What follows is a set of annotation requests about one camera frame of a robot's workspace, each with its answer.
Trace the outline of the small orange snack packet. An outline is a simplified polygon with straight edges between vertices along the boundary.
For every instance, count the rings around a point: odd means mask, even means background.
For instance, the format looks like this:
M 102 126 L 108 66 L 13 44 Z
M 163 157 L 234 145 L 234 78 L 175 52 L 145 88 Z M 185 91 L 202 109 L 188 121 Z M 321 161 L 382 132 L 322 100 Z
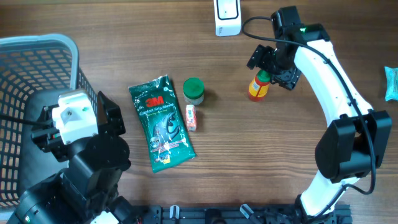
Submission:
M 186 106 L 186 126 L 189 131 L 195 131 L 197 129 L 197 117 L 196 117 L 196 108 L 194 105 Z

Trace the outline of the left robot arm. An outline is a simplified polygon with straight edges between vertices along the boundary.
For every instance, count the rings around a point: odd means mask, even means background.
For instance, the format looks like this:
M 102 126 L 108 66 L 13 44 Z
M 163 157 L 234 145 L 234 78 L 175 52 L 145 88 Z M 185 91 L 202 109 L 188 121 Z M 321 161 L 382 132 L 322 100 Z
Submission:
M 27 189 L 8 223 L 134 223 L 118 182 L 131 166 L 120 107 L 102 91 L 92 106 L 85 90 L 44 106 L 31 140 L 68 167 Z

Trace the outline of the green 3M gloves packet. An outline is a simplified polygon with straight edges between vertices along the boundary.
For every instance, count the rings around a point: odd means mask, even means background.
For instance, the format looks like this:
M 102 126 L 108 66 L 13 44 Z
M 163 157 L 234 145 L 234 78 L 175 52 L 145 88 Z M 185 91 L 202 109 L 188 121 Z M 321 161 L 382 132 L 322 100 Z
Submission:
M 167 75 L 128 90 L 144 130 L 154 173 L 197 156 Z

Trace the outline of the grey plastic mesh basket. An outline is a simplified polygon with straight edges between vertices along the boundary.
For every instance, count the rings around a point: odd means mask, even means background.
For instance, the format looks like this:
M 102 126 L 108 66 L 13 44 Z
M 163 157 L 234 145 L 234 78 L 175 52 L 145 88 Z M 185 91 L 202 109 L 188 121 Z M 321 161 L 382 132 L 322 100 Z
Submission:
M 92 105 L 96 93 L 79 68 L 78 47 L 63 34 L 1 39 L 1 114 L 35 121 L 59 95 L 84 88 Z M 67 168 L 30 138 L 31 126 L 1 120 L 1 221 L 7 221 L 19 197 L 31 186 Z

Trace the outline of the teal wet wipes packet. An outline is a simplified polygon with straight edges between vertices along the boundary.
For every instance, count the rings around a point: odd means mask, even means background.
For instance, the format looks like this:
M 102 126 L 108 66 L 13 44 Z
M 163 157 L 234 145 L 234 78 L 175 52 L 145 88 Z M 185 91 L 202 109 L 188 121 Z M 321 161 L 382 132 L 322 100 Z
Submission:
M 384 67 L 386 74 L 386 95 L 385 100 L 398 100 L 398 89 L 397 89 L 397 79 L 398 72 L 397 68 Z

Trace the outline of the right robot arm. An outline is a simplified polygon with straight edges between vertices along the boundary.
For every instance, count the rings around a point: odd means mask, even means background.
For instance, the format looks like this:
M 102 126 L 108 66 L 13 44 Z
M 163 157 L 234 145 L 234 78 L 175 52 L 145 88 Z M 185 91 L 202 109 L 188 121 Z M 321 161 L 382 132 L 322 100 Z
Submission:
M 278 84 L 292 90 L 305 76 L 324 112 L 327 129 L 315 148 L 317 173 L 287 215 L 291 223 L 340 223 L 336 203 L 363 177 L 376 178 L 392 120 L 375 111 L 340 65 L 321 24 L 302 23 L 295 6 L 270 18 L 275 47 L 259 45 L 247 66 L 258 68 L 254 87 Z

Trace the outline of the red sauce bottle yellow label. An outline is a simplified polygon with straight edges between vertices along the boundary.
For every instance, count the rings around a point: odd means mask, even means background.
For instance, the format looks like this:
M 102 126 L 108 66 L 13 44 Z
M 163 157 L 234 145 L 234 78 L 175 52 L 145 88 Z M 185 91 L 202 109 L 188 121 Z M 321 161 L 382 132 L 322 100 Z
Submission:
M 259 70 L 248 87 L 248 97 L 252 101 L 262 100 L 271 84 L 271 76 L 264 70 Z

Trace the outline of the green lid jar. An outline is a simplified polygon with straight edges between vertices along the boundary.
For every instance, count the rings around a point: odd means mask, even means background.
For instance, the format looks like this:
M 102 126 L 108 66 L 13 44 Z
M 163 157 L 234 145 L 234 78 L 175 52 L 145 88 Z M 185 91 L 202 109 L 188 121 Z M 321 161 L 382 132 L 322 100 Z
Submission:
M 204 83 L 196 77 L 187 79 L 183 84 L 183 94 L 188 104 L 199 105 L 205 96 Z

